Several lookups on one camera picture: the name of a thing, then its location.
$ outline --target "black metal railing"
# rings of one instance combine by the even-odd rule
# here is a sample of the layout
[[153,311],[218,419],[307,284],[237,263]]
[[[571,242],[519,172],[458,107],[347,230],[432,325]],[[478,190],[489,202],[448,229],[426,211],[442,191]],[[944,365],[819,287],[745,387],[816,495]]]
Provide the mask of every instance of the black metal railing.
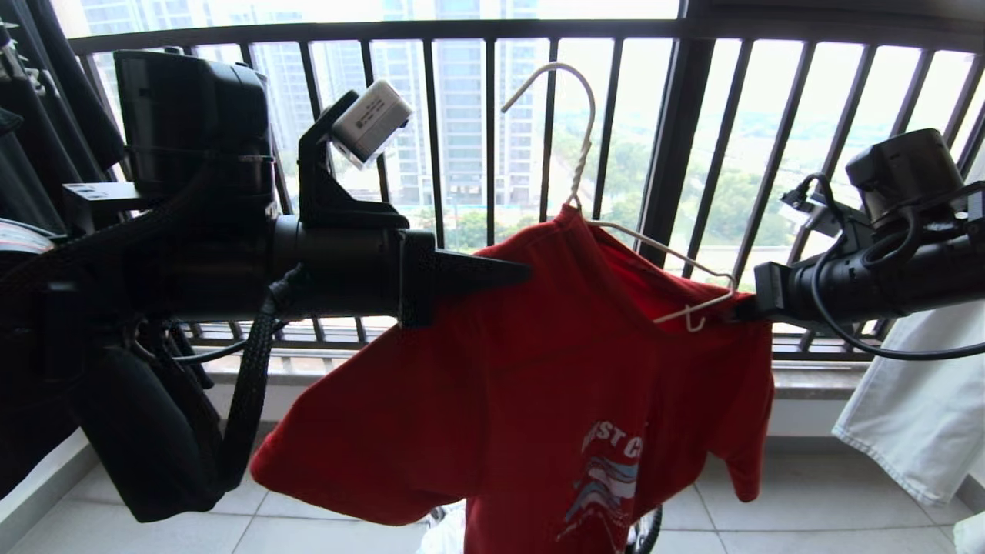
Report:
[[[742,41],[738,61],[734,70],[732,84],[725,104],[724,114],[718,131],[711,163],[698,204],[692,233],[688,244],[688,255],[697,257],[701,248],[705,228],[711,213],[718,179],[725,163],[725,152],[729,144],[746,81],[747,69],[753,53],[753,45],[759,39],[789,39],[803,44],[787,97],[786,106],[780,117],[773,142],[755,197],[752,212],[735,260],[734,274],[742,278],[753,252],[755,238],[762,221],[767,203],[773,200],[775,182],[784,149],[793,127],[801,96],[811,70],[816,46],[820,42],[851,42],[863,46],[857,70],[848,92],[847,100],[840,114],[834,135],[831,139],[822,170],[833,175],[848,138],[849,130],[859,107],[859,100],[865,89],[870,69],[873,66],[876,50],[885,45],[901,45],[921,48],[921,54],[913,71],[909,88],[902,107],[892,126],[892,133],[906,129],[909,119],[920,97],[924,81],[935,52],[957,50],[974,54],[971,68],[958,95],[952,115],[944,130],[949,145],[967,117],[974,117],[970,136],[960,153],[956,154],[962,174],[968,175],[976,153],[985,140],[985,106],[978,113],[969,114],[972,97],[982,83],[985,68],[985,38],[981,26],[976,22],[958,20],[929,21],[927,18],[907,18],[903,16],[860,16],[826,11],[798,11],[791,13],[784,9],[744,9],[740,15],[734,12],[709,12],[687,8],[676,20],[666,21],[426,21],[426,22],[382,22],[359,24],[284,24],[270,26],[244,26],[210,29],[187,29],[177,31],[158,31],[127,35],[104,35],[76,38],[71,41],[75,52],[80,56],[82,66],[96,87],[100,99],[107,110],[109,102],[100,81],[94,55],[116,49],[147,49],[169,45],[179,45],[185,52],[194,53],[197,47],[213,44],[238,44],[243,62],[253,65],[253,48],[267,42],[293,42],[300,50],[305,83],[311,103],[312,115],[317,117],[322,102],[318,97],[315,69],[311,58],[311,45],[316,41],[356,40],[361,45],[361,57],[365,82],[373,81],[374,71],[370,44],[374,40],[417,40],[423,46],[424,78],[426,88],[427,139],[430,150],[431,186],[433,187],[434,230],[439,245],[444,245],[445,230],[441,204],[441,153],[438,148],[438,126],[435,114],[435,77],[432,46],[436,40],[451,38],[480,39],[485,42],[486,99],[485,110],[495,111],[494,68],[496,62],[495,42],[509,38],[546,38],[549,41],[550,61],[558,59],[558,44],[563,38],[604,37],[614,41],[612,64],[608,88],[601,106],[602,138],[598,144],[600,159],[595,180],[594,202],[591,215],[599,218],[602,212],[609,150],[614,125],[619,76],[623,57],[623,44],[627,38],[662,37],[673,38],[674,47],[666,75],[666,88],[660,100],[661,111],[652,145],[652,156],[648,179],[645,183],[643,202],[640,205],[638,229],[649,237],[669,243],[674,229],[678,205],[681,200],[688,160],[693,145],[694,131],[701,111],[711,66],[715,41],[719,38],[738,38]],[[547,99],[544,111],[543,166],[539,197],[539,216],[541,221],[548,217],[548,178],[553,146],[553,127],[555,119],[555,97],[557,78],[549,74]],[[486,126],[486,203],[487,233],[486,241],[494,241],[495,184],[493,175],[493,149],[496,144],[496,127],[491,116]],[[390,198],[387,169],[382,157],[377,159],[380,197]],[[292,206],[285,184],[283,172],[278,170],[277,187],[281,207],[291,213]],[[809,229],[801,229],[791,246],[788,261],[794,262],[803,254]],[[662,265],[663,253],[643,246],[642,255]],[[690,277],[691,268],[685,267],[684,276]],[[202,323],[189,326],[193,343],[200,346],[224,346],[244,336],[245,323],[229,322],[223,324]],[[891,326],[891,321],[876,322],[870,331],[863,332],[866,325],[856,327],[857,334],[874,343],[881,341]],[[308,322],[292,323],[278,336],[275,346],[282,348],[305,348],[322,350],[355,350],[375,338],[379,329],[367,330],[361,318],[355,319],[355,328],[340,332],[336,327],[326,328],[323,322],[313,317]],[[870,359],[869,355],[854,351],[840,340],[818,336],[811,331],[779,332],[774,334],[774,358],[777,360],[800,360],[816,362],[861,362]]]

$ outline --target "hanger hook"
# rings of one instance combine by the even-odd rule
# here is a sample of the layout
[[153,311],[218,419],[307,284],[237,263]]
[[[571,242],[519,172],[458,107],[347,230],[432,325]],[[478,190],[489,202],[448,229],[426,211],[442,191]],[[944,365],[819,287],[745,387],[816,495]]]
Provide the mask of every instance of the hanger hook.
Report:
[[[685,305],[685,309],[690,310],[690,306]],[[698,331],[704,328],[704,316],[701,317],[701,321],[699,321],[697,325],[694,325],[690,322],[690,315],[691,312],[685,312],[684,314],[685,326],[688,328],[688,332],[697,333]]]
[[510,109],[521,96],[523,96],[523,93],[527,92],[530,85],[532,85],[542,73],[555,71],[558,69],[563,69],[564,71],[567,71],[571,75],[577,77],[578,81],[581,82],[581,86],[585,88],[585,94],[588,95],[588,127],[585,128],[585,138],[581,141],[581,152],[578,155],[578,164],[574,167],[574,177],[571,179],[571,194],[567,197],[567,200],[564,201],[565,204],[574,202],[574,206],[580,210],[581,200],[578,198],[578,186],[581,184],[581,174],[585,171],[585,162],[588,159],[588,151],[592,148],[592,125],[595,124],[595,95],[592,93],[592,86],[588,84],[588,79],[585,79],[585,76],[582,75],[580,71],[570,65],[559,61],[553,61],[542,65],[531,73],[530,77],[527,77],[527,80],[520,85],[520,88],[513,93],[513,96],[510,97],[508,101],[506,101],[506,104],[502,105],[502,109],[500,111],[502,113],[506,113],[506,111]]

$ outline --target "white wall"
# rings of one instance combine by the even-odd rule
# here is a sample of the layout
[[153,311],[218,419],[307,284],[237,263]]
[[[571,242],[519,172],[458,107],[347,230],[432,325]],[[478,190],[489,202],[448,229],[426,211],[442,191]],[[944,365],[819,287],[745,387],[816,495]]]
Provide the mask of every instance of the white wall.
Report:
[[971,477],[985,487],[985,453],[971,466]]
[[[232,384],[217,384],[207,392],[222,416],[230,412],[233,389]],[[304,386],[267,386],[267,399],[263,404],[263,421],[283,419],[304,389]],[[830,437],[831,427],[837,421],[845,402],[846,400],[774,400],[772,417],[769,421],[769,435],[771,437]]]

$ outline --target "high-rise building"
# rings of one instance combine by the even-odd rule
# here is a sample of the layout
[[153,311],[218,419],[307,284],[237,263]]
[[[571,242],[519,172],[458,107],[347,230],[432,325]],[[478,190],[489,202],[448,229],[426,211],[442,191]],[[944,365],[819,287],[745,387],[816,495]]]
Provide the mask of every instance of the high-rise building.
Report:
[[[292,0],[55,0],[73,4],[85,16],[90,35],[135,33],[224,25],[291,23],[311,19],[310,9]],[[538,0],[376,0],[383,20],[468,20],[537,17]],[[531,171],[541,153],[532,148],[539,125],[532,96],[527,95],[502,116],[485,111],[485,45],[481,40],[440,40],[433,49],[437,114],[427,114],[422,44],[416,40],[372,43],[373,70],[416,108],[387,153],[391,201],[401,206],[433,203],[427,116],[436,116],[441,158],[441,193],[445,205],[468,208],[486,203],[487,179],[495,175],[494,201],[525,206],[531,202]],[[313,46],[316,79],[322,102],[328,104],[348,89],[363,89],[361,48],[356,42],[325,42]],[[546,59],[546,44],[537,40],[503,40],[496,46],[495,89],[504,100]],[[204,47],[199,55],[239,61],[236,46]],[[253,47],[256,68],[269,80],[269,108],[285,174],[296,194],[296,144],[313,116],[300,51],[294,43],[263,43]],[[98,58],[106,91],[117,102],[111,57]],[[495,168],[487,168],[486,118],[497,117]],[[373,192],[356,190],[357,196]]]

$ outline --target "window ledge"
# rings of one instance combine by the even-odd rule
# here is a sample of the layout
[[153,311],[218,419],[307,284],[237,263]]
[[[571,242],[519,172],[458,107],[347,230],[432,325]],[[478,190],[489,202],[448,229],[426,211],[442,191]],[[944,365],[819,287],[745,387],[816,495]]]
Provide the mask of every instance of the window ledge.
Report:
[[[776,382],[776,398],[784,400],[847,400],[858,386],[868,364],[837,364],[818,367],[817,365],[790,365],[773,367]],[[216,384],[235,384],[236,372],[209,372]],[[307,387],[322,376],[292,375],[271,373],[267,383],[270,386]]]

